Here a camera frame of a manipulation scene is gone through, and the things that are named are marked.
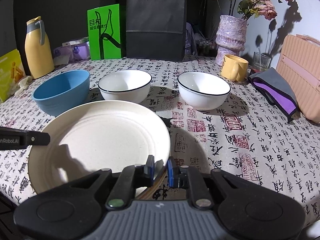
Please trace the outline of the blue bowl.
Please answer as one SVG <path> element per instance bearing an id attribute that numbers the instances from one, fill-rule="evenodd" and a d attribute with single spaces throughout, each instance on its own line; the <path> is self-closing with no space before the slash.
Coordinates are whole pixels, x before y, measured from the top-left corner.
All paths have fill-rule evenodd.
<path id="1" fill-rule="evenodd" d="M 89 77 L 89 72 L 81 69 L 61 73 L 37 87 L 33 100 L 45 113 L 58 116 L 84 103 L 89 93 Z"/>

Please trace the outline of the cream plate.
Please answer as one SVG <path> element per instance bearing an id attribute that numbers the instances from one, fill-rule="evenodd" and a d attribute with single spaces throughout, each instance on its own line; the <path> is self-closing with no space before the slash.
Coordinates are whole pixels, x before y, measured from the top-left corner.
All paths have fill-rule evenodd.
<path id="1" fill-rule="evenodd" d="M 159 188 L 161 185 L 163 179 L 157 179 L 155 180 L 152 187 L 140 187 L 136 189 L 136 195 L 135 199 L 137 200 L 148 200 L 152 197 L 152 195 L 155 193 L 155 191 Z"/>
<path id="2" fill-rule="evenodd" d="M 167 174 L 166 172 L 163 172 L 162 175 L 155 180 L 154 185 L 152 187 L 149 187 L 149 188 L 145 189 L 140 195 L 138 195 L 136 197 L 136 199 L 137 200 L 149 200 L 149 199 L 152 199 L 153 194 L 162 185 L 166 174 Z"/>
<path id="3" fill-rule="evenodd" d="M 84 177 L 102 168 L 120 172 L 145 164 L 153 155 L 165 165 L 170 135 L 152 110 L 127 101 L 96 101 L 74 107 L 44 129 L 47 146 L 32 146 L 28 175 L 36 193 Z"/>

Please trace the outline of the yellow snack pouch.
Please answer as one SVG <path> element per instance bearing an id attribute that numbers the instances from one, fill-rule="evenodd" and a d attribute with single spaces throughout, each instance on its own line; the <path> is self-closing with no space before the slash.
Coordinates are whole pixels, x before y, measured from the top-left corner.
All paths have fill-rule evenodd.
<path id="1" fill-rule="evenodd" d="M 3 103 L 18 90 L 18 83 L 25 77 L 25 71 L 17 49 L 1 56 L 0 62 L 0 98 Z"/>

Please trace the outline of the white bowl black rim middle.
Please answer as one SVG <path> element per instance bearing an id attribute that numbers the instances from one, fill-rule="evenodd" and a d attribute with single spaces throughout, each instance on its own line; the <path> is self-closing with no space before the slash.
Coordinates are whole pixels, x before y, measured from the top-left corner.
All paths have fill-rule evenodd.
<path id="1" fill-rule="evenodd" d="M 107 74 L 98 82 L 105 100 L 143 102 L 150 91 L 152 76 L 142 70 L 121 70 Z"/>

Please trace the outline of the white bowl black rim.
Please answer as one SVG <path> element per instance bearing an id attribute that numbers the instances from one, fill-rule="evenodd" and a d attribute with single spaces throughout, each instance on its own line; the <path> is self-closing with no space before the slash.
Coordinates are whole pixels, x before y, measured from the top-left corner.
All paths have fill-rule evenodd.
<path id="1" fill-rule="evenodd" d="M 181 98 L 199 111 L 220 107 L 231 92 L 230 85 L 213 74 L 186 72 L 177 78 Z"/>
<path id="2" fill-rule="evenodd" d="M 142 70 L 121 70 L 107 74 L 98 82 L 105 100 L 143 102 L 150 91 L 152 76 Z"/>

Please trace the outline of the yellow thermos jug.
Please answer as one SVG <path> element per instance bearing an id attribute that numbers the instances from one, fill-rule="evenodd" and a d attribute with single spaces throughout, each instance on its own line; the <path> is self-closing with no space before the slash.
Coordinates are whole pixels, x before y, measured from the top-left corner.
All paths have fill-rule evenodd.
<path id="1" fill-rule="evenodd" d="M 43 77 L 55 69 L 49 38 L 41 16 L 27 22 L 24 49 L 33 79 Z"/>

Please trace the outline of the white bowl black rim right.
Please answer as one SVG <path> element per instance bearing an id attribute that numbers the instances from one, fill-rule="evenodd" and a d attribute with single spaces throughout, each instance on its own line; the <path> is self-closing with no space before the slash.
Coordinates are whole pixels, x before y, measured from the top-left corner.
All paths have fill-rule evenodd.
<path id="1" fill-rule="evenodd" d="M 186 72 L 177 78 L 181 98 L 199 111 L 220 107 L 231 92 L 230 85 L 213 74 Z"/>

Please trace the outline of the small white box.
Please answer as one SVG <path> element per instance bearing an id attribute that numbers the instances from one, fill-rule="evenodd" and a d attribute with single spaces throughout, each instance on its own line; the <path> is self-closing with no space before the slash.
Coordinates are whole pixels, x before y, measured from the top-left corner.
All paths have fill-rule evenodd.
<path id="1" fill-rule="evenodd" d="M 62 43 L 62 46 L 73 46 L 73 45 L 77 45 L 77 44 L 82 44 L 82 43 L 86 43 L 89 41 L 88 36 L 87 37 L 83 37 L 83 38 L 79 38 L 79 39 L 75 39 L 75 40 L 70 40 L 67 42 Z"/>

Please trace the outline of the purple tissue packs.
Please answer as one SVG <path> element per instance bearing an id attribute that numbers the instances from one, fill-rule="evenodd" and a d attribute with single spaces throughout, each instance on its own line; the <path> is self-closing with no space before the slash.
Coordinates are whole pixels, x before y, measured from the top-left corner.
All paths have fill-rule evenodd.
<path id="1" fill-rule="evenodd" d="M 53 50 L 54 66 L 66 65 L 77 61 L 90 59 L 90 50 L 87 43 L 57 47 Z"/>

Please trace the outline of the yellow mug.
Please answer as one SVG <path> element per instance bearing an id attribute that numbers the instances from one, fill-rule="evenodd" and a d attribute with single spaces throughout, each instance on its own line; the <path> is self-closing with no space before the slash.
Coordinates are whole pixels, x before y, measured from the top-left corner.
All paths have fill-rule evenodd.
<path id="1" fill-rule="evenodd" d="M 243 82 L 247 75 L 248 61 L 242 57 L 226 54 L 223 57 L 221 75 L 233 82 Z"/>

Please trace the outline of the grey purple folded cloth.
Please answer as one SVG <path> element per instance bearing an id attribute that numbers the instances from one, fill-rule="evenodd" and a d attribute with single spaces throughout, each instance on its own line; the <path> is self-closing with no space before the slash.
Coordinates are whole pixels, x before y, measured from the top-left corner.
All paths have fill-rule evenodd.
<path id="1" fill-rule="evenodd" d="M 280 109 L 288 123 L 293 120 L 293 115 L 299 111 L 296 96 L 291 86 L 274 68 L 251 74 L 248 81 L 270 105 L 276 105 Z"/>

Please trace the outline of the clear drinking glass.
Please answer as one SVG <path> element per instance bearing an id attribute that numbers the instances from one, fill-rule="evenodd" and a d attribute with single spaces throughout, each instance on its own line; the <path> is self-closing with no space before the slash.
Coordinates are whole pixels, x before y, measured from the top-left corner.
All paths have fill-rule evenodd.
<path id="1" fill-rule="evenodd" d="M 260 52 L 253 54 L 253 69 L 257 72 L 266 71 L 270 66 L 271 58 Z"/>

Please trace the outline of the green box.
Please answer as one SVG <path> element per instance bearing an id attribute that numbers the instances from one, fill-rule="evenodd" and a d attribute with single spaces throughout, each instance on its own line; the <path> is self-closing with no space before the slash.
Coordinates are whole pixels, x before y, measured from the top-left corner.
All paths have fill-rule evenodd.
<path id="1" fill-rule="evenodd" d="M 89 9 L 87 24 L 91 59 L 121 58 L 120 5 Z"/>

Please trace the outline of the purple textured vase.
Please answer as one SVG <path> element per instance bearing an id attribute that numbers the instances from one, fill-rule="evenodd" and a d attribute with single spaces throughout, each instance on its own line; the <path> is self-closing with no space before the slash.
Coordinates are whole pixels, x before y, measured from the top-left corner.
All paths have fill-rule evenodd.
<path id="1" fill-rule="evenodd" d="M 245 49 L 247 21 L 229 15 L 221 15 L 219 27 L 216 32 L 218 46 L 216 64 L 222 66 L 223 57 L 228 55 L 239 56 Z"/>

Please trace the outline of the black paper bag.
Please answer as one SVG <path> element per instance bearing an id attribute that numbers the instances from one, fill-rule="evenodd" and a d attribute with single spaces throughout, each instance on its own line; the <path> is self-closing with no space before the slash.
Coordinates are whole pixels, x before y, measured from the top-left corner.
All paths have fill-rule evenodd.
<path id="1" fill-rule="evenodd" d="M 128 58 L 182 61 L 187 0 L 126 0 Z"/>

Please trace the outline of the pink ribbed case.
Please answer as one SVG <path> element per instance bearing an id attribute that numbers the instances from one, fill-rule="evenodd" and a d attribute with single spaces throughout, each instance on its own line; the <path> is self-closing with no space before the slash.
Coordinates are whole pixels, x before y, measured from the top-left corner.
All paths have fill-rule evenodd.
<path id="1" fill-rule="evenodd" d="M 291 86 L 302 114 L 315 123 L 319 123 L 319 55 L 319 40 L 287 35 L 276 67 Z"/>

